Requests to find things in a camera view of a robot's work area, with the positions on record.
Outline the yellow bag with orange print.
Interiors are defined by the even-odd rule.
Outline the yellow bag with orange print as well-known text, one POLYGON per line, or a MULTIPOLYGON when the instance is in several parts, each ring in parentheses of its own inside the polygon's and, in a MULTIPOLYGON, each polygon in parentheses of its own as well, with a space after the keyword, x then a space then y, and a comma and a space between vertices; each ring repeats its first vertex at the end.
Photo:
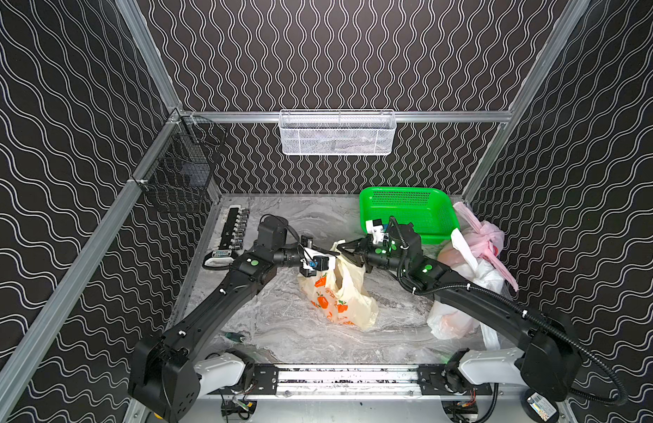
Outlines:
MULTIPOLYGON (((338 252, 337 243, 331 251, 338 252)), ((367 331, 377 320, 379 306, 365 290, 364 281, 365 268, 352 264, 340 253, 334 270, 320 272, 312 278, 298 275, 301 291, 329 321, 367 331)))

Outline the pink plastic bag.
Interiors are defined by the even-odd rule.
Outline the pink plastic bag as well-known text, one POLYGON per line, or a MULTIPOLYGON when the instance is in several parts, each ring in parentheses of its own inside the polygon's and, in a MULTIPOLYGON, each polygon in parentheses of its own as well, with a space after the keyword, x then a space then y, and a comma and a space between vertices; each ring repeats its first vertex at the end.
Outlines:
POLYGON ((452 232, 451 241, 439 252, 439 262, 482 287, 500 292, 507 282, 518 292, 515 277, 499 260, 505 233, 487 220, 479 220, 462 202, 455 203, 453 209, 465 227, 452 232))

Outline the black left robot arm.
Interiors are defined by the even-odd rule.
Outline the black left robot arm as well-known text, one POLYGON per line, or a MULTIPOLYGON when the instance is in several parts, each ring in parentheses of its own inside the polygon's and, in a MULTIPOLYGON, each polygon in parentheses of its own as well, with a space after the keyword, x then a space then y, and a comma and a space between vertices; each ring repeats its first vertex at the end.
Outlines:
POLYGON ((142 338, 131 359, 128 394, 167 422, 178 422, 212 391, 245 387, 252 363, 225 352, 201 360, 201 351, 230 318, 275 278, 280 267, 311 261, 313 240, 279 216, 261 217, 252 248, 226 265, 224 279, 171 329, 142 338))

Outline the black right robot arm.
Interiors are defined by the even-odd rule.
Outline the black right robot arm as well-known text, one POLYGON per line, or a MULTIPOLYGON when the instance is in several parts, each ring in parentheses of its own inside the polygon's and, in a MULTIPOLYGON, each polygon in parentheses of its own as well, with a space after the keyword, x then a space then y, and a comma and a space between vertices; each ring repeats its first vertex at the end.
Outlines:
POLYGON ((457 352, 446 366, 446 382, 452 390, 465 391, 469 385, 519 384, 550 401, 573 395, 604 405, 627 402, 624 383, 579 342, 568 318, 524 308, 428 257, 411 224, 391 219, 381 241, 367 234, 339 244, 337 250, 365 271, 391 271, 407 293, 456 308, 514 344, 513 357, 506 350, 457 352), (607 375, 616 386, 616 395, 605 398, 573 388, 584 361, 591 361, 607 375))

